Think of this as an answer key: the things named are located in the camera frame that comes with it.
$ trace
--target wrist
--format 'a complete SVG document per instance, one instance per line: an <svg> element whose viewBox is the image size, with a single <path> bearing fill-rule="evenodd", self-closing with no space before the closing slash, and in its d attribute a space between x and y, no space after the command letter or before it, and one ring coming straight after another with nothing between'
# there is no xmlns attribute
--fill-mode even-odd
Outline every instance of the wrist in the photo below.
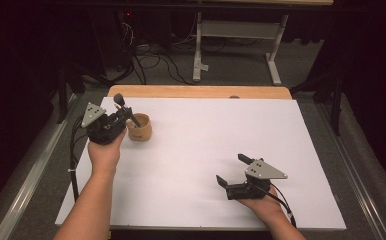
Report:
<svg viewBox="0 0 386 240"><path fill-rule="evenodd" d="M273 226L280 226L281 224L289 223L286 215L282 211L272 214L266 214L261 216L260 214L256 214L257 217L268 227L271 228Z"/></svg>
<svg viewBox="0 0 386 240"><path fill-rule="evenodd" d="M100 179L113 179L116 174L116 168L113 169L93 169L91 177Z"/></svg>

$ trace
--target black cable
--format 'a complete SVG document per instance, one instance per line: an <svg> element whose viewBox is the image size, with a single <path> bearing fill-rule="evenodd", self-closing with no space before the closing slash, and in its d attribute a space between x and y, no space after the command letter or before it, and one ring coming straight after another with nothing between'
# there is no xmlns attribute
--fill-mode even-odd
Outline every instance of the black cable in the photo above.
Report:
<svg viewBox="0 0 386 240"><path fill-rule="evenodd" d="M221 51L222 49L224 49L224 47L227 45L227 39L224 39L225 41L223 41L223 44L220 48L216 49L216 50L207 50L203 47L203 45L201 45L201 48L200 50L204 51L204 52L219 52Z"/></svg>
<svg viewBox="0 0 386 240"><path fill-rule="evenodd" d="M173 45L173 47L175 47L177 49L181 49L181 50L190 50L190 49L195 48L195 46L196 46L196 43L191 43L191 41L184 42L184 43L179 43L177 45Z"/></svg>
<svg viewBox="0 0 386 240"><path fill-rule="evenodd" d="M140 69L141 69L141 73L142 73L142 75L143 75L143 80L144 80L144 82L141 81L141 78L140 78L140 76L139 76L139 74L138 74L138 72L137 72L137 70L136 70L135 67L134 67L134 71L136 72L137 76L139 77L140 82L141 82L143 85L147 85L146 75L145 75L145 73L144 73L143 66L141 65L139 59L137 58L137 56L136 56L135 54L134 54L134 59L136 59L137 65L139 65L139 67L140 67Z"/></svg>
<svg viewBox="0 0 386 240"><path fill-rule="evenodd" d="M69 174L70 174L70 177L71 177L71 183L72 183L72 191L74 193L74 200L76 201L78 199L78 196L79 196L79 191L78 191L78 183L77 183L77 176L76 176L76 168L77 168L77 165L78 165L78 159L75 157L74 155L74 147L75 147L75 144L84 136L82 137L79 137L75 140L75 135L78 131L78 129L80 129L81 127L81 123L83 121L83 116L79 116L75 122L74 122L74 125L72 126L72 133L71 133L71 141L70 141L70 144L69 144L69 148L70 148L70 161L69 161Z"/></svg>
<svg viewBox="0 0 386 240"><path fill-rule="evenodd" d="M175 71L177 72L177 75L181 78L182 83L185 83L185 84L187 84L187 85L196 85L195 83L187 82L187 81L184 79L184 77L181 76L180 72L178 71L178 66L177 66L177 64L174 63L174 61L172 60L172 58L171 58L170 56L168 56L168 55L165 54L165 53L161 53L161 55L164 55L165 57L167 57L167 58L171 61L171 63L172 63L172 64L174 65L174 67L175 67Z"/></svg>
<svg viewBox="0 0 386 240"><path fill-rule="evenodd" d="M256 185L252 185L252 186L254 186L255 188L257 188L257 189L259 189L259 190L261 190L261 191L263 191L266 195L270 196L271 198L273 198L274 200L276 200L277 202L279 202L281 205L283 205L283 207L286 209L287 215L289 215L290 223L291 223L295 228L297 228L297 226L296 226L296 219L295 219L295 217L293 216L293 212L292 212L292 210L290 209L289 204L288 204L287 201L286 201L286 198L284 197L284 195L281 193L281 191L280 191L274 184L271 183L271 185L274 186L274 188L281 194L281 196L282 196L283 199L284 199L284 202L283 202L280 198L278 198L277 196L275 196L274 194L272 194L272 193L266 191L265 189L262 189L261 187L256 186Z"/></svg>
<svg viewBox="0 0 386 240"><path fill-rule="evenodd" d="M154 63L154 64L151 65L151 66L145 67L145 66L142 65L142 68L143 68L143 69L151 69L151 68L154 68L154 67L158 66L159 62L161 61L161 57L155 56L155 55L143 57L143 58L139 59L139 61L141 62L141 61L143 61L143 60L146 59L146 58L157 58L158 61L156 61L156 63Z"/></svg>
<svg viewBox="0 0 386 240"><path fill-rule="evenodd" d="M193 84L190 84L190 83L186 82L186 81L184 80L183 77L181 77L181 78L182 78L181 81L178 80L176 77L174 77L174 76L172 75L172 73L171 73L171 68L170 68L169 62L168 62L166 59L164 59L164 58L161 58L161 60L164 61L164 62L166 63L167 69L168 69L168 73L169 73L169 76L170 76L172 79L174 79L175 81L177 81L177 82L179 82L179 83L185 83L185 84L193 85Z"/></svg>

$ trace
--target black equipment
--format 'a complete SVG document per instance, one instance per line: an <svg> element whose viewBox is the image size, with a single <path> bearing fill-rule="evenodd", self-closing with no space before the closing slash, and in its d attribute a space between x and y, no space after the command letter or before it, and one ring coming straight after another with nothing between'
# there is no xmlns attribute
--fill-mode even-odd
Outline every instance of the black equipment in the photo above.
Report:
<svg viewBox="0 0 386 240"><path fill-rule="evenodd" d="M121 94L114 96L115 105L118 108L116 113L106 115L106 109L92 103L88 103L84 113L81 127L87 128L87 135L90 141L106 145L111 143L125 129L125 122L131 119L137 127L139 121L134 117L131 108L125 106L124 98Z"/></svg>
<svg viewBox="0 0 386 240"><path fill-rule="evenodd" d="M270 190L270 179L287 178L262 158L251 159L243 154L238 154L238 159L249 167L245 170L246 181L241 184L228 185L227 181L217 175L218 184L227 191L228 200L232 199L262 199Z"/></svg>

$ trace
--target person's right hand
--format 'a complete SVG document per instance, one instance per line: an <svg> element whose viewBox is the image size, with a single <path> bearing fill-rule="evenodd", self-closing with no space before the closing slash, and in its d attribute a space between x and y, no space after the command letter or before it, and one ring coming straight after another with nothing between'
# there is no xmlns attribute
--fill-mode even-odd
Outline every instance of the person's right hand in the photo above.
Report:
<svg viewBox="0 0 386 240"><path fill-rule="evenodd" d="M113 176L120 157L121 142L126 132L127 129L124 129L113 142L107 145L100 145L94 142L88 143L87 149L92 164L92 174Z"/></svg>
<svg viewBox="0 0 386 240"><path fill-rule="evenodd" d="M271 186L269 193L277 196L273 186ZM250 208L265 225L280 219L287 219L280 203L270 196L265 196L263 199L239 199L237 201Z"/></svg>

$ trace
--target white board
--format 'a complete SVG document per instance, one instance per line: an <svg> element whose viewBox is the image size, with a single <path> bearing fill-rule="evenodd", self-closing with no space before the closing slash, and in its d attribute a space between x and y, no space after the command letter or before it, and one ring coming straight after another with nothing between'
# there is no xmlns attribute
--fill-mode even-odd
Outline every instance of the white board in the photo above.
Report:
<svg viewBox="0 0 386 240"><path fill-rule="evenodd" d="M115 228L259 230L265 226L246 207L227 200L216 175L229 184L246 180L238 153L288 174L272 180L286 197L300 229L343 230L331 193L295 100L126 98L135 113L149 115L148 142L121 145L111 225ZM110 114L112 98L101 105ZM84 187L91 164L84 150L77 168ZM69 186L56 219L73 206Z"/></svg>

